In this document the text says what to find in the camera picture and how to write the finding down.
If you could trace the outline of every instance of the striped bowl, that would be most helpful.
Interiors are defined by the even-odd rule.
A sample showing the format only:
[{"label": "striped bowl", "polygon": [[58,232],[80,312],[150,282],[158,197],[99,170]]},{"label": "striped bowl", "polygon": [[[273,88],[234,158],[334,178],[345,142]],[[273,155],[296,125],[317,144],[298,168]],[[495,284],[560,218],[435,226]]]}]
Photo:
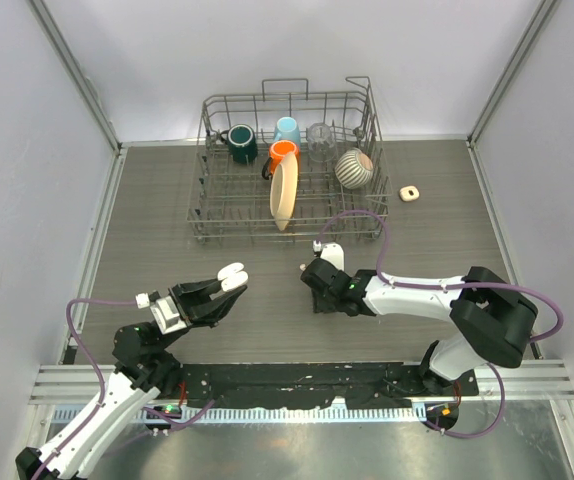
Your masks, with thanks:
[{"label": "striped bowl", "polygon": [[374,176],[374,165],[367,155],[352,148],[338,159],[335,171],[340,184],[352,190],[369,183]]}]

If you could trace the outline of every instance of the white wall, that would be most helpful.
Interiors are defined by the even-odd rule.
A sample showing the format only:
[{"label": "white wall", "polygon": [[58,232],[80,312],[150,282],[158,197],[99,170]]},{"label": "white wall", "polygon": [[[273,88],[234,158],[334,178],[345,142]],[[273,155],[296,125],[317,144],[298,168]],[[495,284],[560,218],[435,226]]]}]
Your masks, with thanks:
[{"label": "white wall", "polygon": [[0,480],[38,365],[57,360],[110,159],[28,6],[0,0]]},{"label": "white wall", "polygon": [[466,134],[538,0],[48,0],[122,141],[195,137],[202,100],[370,75],[384,133]]},{"label": "white wall", "polygon": [[479,147],[523,282],[567,315],[542,346],[574,383],[574,0],[560,2]]}]

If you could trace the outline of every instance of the mug handle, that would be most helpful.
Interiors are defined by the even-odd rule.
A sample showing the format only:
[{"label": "mug handle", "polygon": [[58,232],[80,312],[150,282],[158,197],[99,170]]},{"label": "mug handle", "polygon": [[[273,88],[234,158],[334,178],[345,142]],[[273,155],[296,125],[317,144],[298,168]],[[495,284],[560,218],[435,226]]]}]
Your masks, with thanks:
[{"label": "mug handle", "polygon": [[223,130],[222,132],[218,132],[218,138],[225,145],[229,145],[229,141],[228,141],[229,140],[229,129]]},{"label": "mug handle", "polygon": [[263,171],[261,173],[262,177],[265,180],[269,180],[271,178],[271,173],[269,173],[269,164],[271,163],[271,157],[267,159],[265,165],[263,165]]}]

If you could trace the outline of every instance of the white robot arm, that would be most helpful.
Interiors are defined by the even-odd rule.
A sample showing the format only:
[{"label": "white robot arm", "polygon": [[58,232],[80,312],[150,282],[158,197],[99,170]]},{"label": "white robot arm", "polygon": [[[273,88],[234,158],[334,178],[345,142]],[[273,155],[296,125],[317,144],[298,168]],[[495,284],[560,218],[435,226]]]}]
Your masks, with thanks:
[{"label": "white robot arm", "polygon": [[162,297],[139,294],[136,303],[155,321],[127,325],[114,336],[116,370],[100,393],[58,435],[16,457],[21,480],[87,479],[107,448],[134,416],[182,381],[180,363],[165,349],[197,327],[215,327],[247,289],[242,263],[217,278],[178,284]]},{"label": "white robot arm", "polygon": [[316,258],[301,275],[312,289],[314,311],[407,314],[458,327],[452,338],[434,342],[423,358],[420,373],[428,390],[439,393],[463,373],[488,362],[520,366],[538,313],[535,305],[516,292],[458,289],[466,282],[504,283],[488,269],[472,267],[467,275],[442,279],[387,274],[381,278],[373,270],[359,270],[350,277],[343,271],[340,245],[314,242],[314,253]]}]

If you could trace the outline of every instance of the metal wire basket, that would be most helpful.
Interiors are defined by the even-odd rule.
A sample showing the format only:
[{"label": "metal wire basket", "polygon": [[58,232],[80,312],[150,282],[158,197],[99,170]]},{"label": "metal wire basket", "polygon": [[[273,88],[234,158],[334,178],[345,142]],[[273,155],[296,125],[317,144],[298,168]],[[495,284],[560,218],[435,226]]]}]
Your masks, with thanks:
[{"label": "metal wire basket", "polygon": [[[199,242],[231,237],[273,241],[311,240],[331,217],[344,210],[365,209],[386,218],[391,185],[382,135],[369,77],[347,77],[351,90],[310,92],[306,78],[267,79],[261,93],[212,95],[203,102],[198,131],[195,182],[187,221]],[[270,93],[268,86],[298,85],[300,91]],[[301,129],[298,190],[293,218],[279,231],[269,209],[270,182],[261,169],[273,141],[276,121],[293,117]],[[309,155],[305,129],[317,122],[329,125],[335,149],[326,161]],[[236,124],[251,126],[258,158],[251,165],[231,159],[218,132]],[[344,188],[334,173],[335,161],[350,148],[360,148],[372,160],[374,175],[364,187]],[[381,226],[369,216],[344,217],[329,230],[334,238],[352,235],[376,238]]]}]

